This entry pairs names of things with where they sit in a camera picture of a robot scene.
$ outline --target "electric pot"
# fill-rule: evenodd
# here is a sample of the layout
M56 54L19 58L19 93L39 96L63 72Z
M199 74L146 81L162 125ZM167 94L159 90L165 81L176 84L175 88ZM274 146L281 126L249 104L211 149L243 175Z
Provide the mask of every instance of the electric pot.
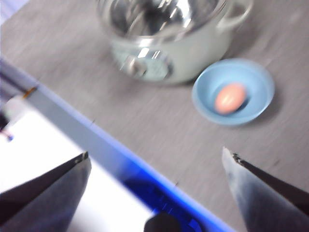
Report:
M234 5L243 13L230 17ZM99 0L98 14L121 71L180 83L218 61L253 0Z

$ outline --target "table surface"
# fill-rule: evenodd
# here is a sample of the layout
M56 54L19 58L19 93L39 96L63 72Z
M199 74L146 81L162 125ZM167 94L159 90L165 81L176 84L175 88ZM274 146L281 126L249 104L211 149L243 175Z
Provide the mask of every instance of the table surface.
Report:
M255 121L223 127L191 102L192 83L158 87L112 62L95 1L31 0L1 26L1 51L238 231L245 231L222 147L309 191L308 0L256 0L226 58L272 74L273 103Z

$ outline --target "pot knob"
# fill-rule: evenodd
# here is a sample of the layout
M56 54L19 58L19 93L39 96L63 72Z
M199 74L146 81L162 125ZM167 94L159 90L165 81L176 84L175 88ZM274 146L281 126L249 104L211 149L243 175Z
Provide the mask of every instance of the pot knob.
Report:
M147 66L146 64L140 62L136 57L128 56L120 70L128 75L138 78L142 77L146 73Z

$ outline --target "pot handle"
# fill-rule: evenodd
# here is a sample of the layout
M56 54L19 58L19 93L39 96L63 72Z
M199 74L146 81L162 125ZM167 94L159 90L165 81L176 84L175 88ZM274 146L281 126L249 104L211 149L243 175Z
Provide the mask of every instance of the pot handle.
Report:
M229 0L230 6L226 14L219 21L217 28L220 30L231 30L241 24L249 15L253 8L253 0ZM234 4L239 4L244 7L245 11L238 16L229 17L234 8Z

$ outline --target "light blue bowl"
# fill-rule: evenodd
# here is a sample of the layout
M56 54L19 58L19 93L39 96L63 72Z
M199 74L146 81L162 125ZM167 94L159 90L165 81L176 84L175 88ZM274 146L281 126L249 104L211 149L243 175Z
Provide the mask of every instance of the light blue bowl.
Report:
M244 85L247 98L237 111L221 115L214 109L214 102L220 90L231 83ZM245 59L225 59L202 72L194 83L192 99L197 110L210 121L239 125L258 117L268 107L274 93L274 81L263 67Z

